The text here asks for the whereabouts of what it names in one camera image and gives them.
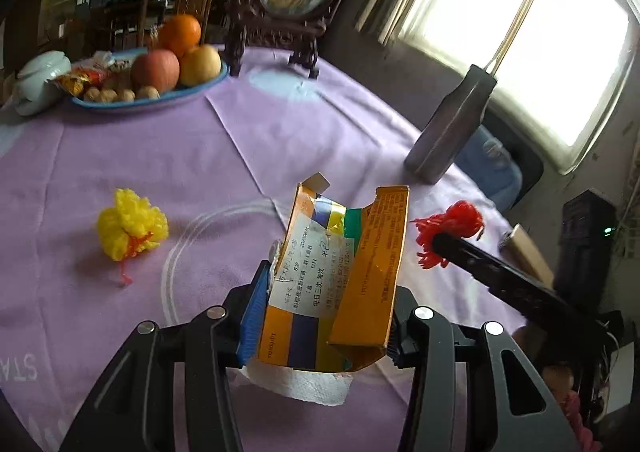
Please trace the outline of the red foam fruit net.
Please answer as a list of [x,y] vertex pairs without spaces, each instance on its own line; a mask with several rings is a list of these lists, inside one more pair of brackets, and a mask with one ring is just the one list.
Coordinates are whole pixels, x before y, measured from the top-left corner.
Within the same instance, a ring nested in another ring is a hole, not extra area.
[[436,235],[445,233],[453,238],[472,238],[479,240],[485,230],[484,218],[480,211],[470,202],[457,201],[440,214],[411,220],[416,226],[418,235],[416,244],[422,250],[416,253],[422,269],[428,270],[436,266],[446,268],[449,261],[433,250]]

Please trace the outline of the yellow foam fruit net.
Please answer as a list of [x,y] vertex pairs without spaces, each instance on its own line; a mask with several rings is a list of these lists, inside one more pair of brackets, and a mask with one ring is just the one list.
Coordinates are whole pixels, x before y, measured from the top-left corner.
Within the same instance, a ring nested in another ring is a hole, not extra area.
[[96,233],[103,253],[119,264],[120,284],[132,282],[126,263],[160,247],[169,235],[166,215],[148,198],[131,189],[116,189],[114,203],[96,220]]

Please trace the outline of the orange cardboard box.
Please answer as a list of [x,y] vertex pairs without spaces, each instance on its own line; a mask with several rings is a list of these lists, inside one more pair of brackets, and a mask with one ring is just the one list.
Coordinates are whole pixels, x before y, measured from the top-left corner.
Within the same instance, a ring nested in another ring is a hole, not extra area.
[[380,186],[347,208],[298,184],[276,260],[257,357],[318,373],[380,360],[390,340],[408,224],[408,186]]

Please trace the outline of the blue cushioned office chair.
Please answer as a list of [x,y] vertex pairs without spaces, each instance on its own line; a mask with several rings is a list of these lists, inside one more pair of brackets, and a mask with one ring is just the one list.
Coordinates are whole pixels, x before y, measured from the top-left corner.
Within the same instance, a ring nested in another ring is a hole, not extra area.
[[538,154],[509,128],[494,134],[484,125],[454,159],[462,172],[497,207],[507,212],[533,189],[544,173]]

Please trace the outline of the purple tablecloth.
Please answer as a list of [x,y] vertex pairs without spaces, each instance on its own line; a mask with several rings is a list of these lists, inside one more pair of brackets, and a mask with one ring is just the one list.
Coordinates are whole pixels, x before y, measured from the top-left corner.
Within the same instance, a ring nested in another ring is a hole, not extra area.
[[[26,446],[55,451],[113,354],[144,320],[172,325],[248,282],[285,234],[313,174],[347,207],[407,182],[418,132],[322,63],[310,80],[284,54],[250,50],[239,77],[149,112],[64,103],[1,114],[1,390]],[[168,239],[119,264],[101,248],[116,189],[167,217]]]

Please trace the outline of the silver metal bottle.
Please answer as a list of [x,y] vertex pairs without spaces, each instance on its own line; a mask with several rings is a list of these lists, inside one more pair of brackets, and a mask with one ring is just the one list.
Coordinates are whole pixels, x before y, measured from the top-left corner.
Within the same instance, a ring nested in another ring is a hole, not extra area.
[[435,184],[482,123],[496,79],[472,64],[462,82],[442,99],[405,158],[405,168]]

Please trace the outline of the blue oval fruit plate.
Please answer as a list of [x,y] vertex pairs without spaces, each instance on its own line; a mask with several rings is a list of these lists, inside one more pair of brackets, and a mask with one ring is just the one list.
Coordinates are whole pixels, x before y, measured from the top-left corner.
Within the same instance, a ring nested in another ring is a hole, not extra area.
[[170,49],[97,52],[55,79],[73,104],[98,112],[129,112],[170,105],[199,94],[229,75],[211,46],[178,56]]

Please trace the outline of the walnut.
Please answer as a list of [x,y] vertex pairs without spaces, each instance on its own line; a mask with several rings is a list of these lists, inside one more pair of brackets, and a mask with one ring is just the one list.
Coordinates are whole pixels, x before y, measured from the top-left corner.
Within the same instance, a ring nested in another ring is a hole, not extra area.
[[118,93],[118,100],[122,102],[132,102],[136,100],[136,94],[130,89],[123,89]]
[[102,89],[99,95],[101,103],[114,103],[118,100],[118,93],[114,89]]
[[137,100],[156,100],[160,97],[160,92],[153,86],[143,86],[138,89]]
[[84,94],[82,100],[86,102],[99,102],[101,90],[96,87],[90,87]]

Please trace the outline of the red snack packet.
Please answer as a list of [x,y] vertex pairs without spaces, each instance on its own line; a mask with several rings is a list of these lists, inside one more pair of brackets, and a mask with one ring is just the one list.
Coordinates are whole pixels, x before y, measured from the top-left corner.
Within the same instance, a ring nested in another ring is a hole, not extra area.
[[53,83],[59,90],[71,97],[80,97],[90,88],[100,89],[107,78],[107,71],[95,68],[73,68],[66,74],[58,75]]

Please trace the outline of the red apple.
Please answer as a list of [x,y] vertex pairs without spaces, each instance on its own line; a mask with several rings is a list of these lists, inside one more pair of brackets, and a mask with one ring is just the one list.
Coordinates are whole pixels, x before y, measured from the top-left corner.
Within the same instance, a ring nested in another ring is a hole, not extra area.
[[154,87],[160,94],[173,90],[180,77],[180,63],[167,49],[155,49],[138,56],[131,67],[134,90]]

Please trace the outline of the white ceramic lidded jar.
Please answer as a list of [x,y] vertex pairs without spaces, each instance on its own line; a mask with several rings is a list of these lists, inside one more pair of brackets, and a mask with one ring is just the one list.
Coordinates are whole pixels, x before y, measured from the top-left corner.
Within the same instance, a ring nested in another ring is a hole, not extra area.
[[70,59],[62,51],[47,51],[27,62],[17,74],[12,99],[19,116],[37,115],[62,97],[53,82],[70,71]]

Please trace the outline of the yellow apple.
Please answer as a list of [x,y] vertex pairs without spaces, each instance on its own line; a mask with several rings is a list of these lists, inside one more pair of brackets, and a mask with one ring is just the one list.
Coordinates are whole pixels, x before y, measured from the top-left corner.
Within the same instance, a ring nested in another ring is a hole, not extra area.
[[212,45],[190,49],[180,61],[180,84],[195,87],[216,78],[222,69],[218,50]]

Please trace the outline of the orange fruit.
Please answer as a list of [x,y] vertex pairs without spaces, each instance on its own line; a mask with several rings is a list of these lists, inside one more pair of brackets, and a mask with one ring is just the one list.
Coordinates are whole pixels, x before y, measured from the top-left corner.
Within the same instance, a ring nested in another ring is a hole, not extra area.
[[195,16],[176,14],[158,30],[156,46],[182,58],[200,43],[201,34],[201,24]]

